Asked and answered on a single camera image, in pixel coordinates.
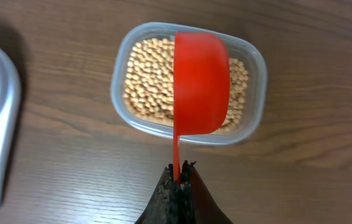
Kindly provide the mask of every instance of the utensil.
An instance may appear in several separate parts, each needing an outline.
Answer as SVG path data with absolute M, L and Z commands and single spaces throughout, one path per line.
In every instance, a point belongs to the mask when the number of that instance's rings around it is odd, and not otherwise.
M 178 32 L 174 57 L 174 181 L 180 183 L 181 135 L 208 134 L 223 124 L 230 91 L 228 53 L 221 39 Z

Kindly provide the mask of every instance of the brown wood grain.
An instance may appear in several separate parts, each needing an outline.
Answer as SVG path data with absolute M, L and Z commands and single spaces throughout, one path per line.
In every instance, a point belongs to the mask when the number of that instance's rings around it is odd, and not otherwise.
M 0 0 L 24 99 L 0 223 L 134 223 L 170 140 L 128 126 L 109 86 L 129 30 L 160 21 L 254 44 L 269 71 L 258 129 L 181 145 L 234 223 L 352 223 L 352 0 Z

